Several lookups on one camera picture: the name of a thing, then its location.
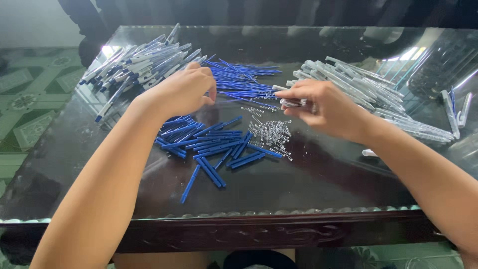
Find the wall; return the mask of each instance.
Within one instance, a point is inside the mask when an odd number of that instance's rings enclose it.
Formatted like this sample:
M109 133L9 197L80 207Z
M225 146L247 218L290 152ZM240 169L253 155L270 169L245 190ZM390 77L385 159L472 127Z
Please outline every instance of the wall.
M57 0L0 0L0 48L73 47L83 38Z

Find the glass tabletop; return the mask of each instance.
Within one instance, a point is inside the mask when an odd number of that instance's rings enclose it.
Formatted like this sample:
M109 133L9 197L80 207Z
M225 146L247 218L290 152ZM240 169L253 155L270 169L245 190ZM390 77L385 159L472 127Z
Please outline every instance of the glass tabletop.
M171 29L122 26L90 69L104 62L117 47L147 43ZM454 86L459 111L466 94L476 91L477 37L475 30L438 28L182 26L178 42L192 43L203 55L216 54L229 63L278 66L282 73L260 79L269 85L285 86L287 80L295 79L292 72L304 61L325 62L326 56L331 56L397 83L408 115L450 131L439 92ZM71 100L56 114L0 198L3 223L49 222L81 169L139 91L132 88L125 92L96 123L96 114L111 94L91 85L75 87ZM233 129L247 131L253 114L241 107L259 107L245 101L223 102L226 100L229 98L219 94L216 105L203 107L193 117L209 126L242 115ZM278 101L264 102L278 105ZM472 100L459 140L425 142L475 177L478 135L474 116L478 108L474 103ZM290 159L264 158L232 171L222 167L218 173L227 187L220 190L206 174L199 173L181 204L196 167L193 154L183 160L152 145L133 219L419 209L379 158L362 155L363 145L319 134L281 111L266 111L261 120L292 121L288 124L292 135L285 145ZM211 157L211 163L220 157Z

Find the hand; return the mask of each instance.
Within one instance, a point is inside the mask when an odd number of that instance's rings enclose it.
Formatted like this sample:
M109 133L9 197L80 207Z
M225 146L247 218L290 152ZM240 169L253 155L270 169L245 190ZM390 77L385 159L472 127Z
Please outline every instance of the hand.
M279 98L307 99L317 106L317 113L310 108L287 108L284 114L302 119L313 129L327 135L365 144L371 123L378 117L356 105L330 81L305 79L297 82L290 90L275 93Z
M183 116L198 110L205 104L213 105L216 100L216 81L211 69L193 62L183 71L170 77L139 95L135 101L146 106L148 113L162 113L165 120Z

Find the glass table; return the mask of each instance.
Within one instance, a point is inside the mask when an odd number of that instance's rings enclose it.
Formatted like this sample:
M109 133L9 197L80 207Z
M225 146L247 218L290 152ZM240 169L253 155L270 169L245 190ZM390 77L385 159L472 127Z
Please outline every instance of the glass table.
M393 36L396 28L182 26L178 41L192 43L203 55L216 54L229 63L278 66L282 73L260 79L270 85L285 86L286 80L295 79L292 71L305 60L338 58L397 83L397 90L405 95L407 114L450 130L437 97L441 90L454 86L456 107L461 110L465 95L476 91L478 32L401 30L402 36L390 42L384 36ZM170 31L171 26L122 26L90 69L104 62L116 47L147 43ZM76 86L71 100L30 150L0 198L0 226L38 233L46 227L81 169L139 92L135 88L125 92L96 123L97 112L111 94L91 85ZM242 115L234 129L247 131L252 114L241 107L256 106L245 101L222 102L226 100L218 95L215 106L203 107L194 117L212 125ZM444 145L426 142L472 176L478 174L477 109L471 106L459 140ZM264 122L289 119L281 111L266 112L261 118ZM152 145L133 221L119 251L444 239L434 234L420 207L387 166L379 158L362 155L363 145L316 133L302 121L291 120L292 136L286 148L292 160L266 158L234 171L223 167L218 172L228 186L221 190L200 173L184 204L180 198L196 166L192 154L183 160Z

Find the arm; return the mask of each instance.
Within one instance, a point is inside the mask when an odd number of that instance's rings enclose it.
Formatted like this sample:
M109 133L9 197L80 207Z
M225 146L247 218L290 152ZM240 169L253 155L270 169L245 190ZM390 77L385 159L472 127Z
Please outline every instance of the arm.
M478 181L393 124L355 105L331 82L302 80L281 98L308 99L311 114L288 108L318 131L369 146L400 178L430 220L461 250L478 257Z
M104 268L130 223L158 130L215 96L211 70L192 63L133 100L60 203L30 268Z

